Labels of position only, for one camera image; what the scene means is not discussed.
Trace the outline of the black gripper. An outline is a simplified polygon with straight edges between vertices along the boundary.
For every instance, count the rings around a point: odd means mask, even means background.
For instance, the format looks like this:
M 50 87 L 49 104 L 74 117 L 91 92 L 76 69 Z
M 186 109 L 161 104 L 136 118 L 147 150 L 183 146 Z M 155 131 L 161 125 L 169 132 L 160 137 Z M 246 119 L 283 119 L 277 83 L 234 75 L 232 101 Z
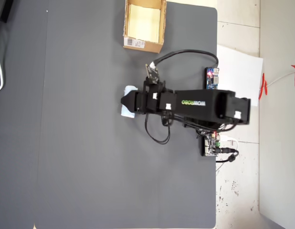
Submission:
M 166 88 L 165 82 L 153 84 L 145 80 L 143 89 L 124 95 L 121 104 L 138 114 L 166 114 L 176 110 L 177 94 Z

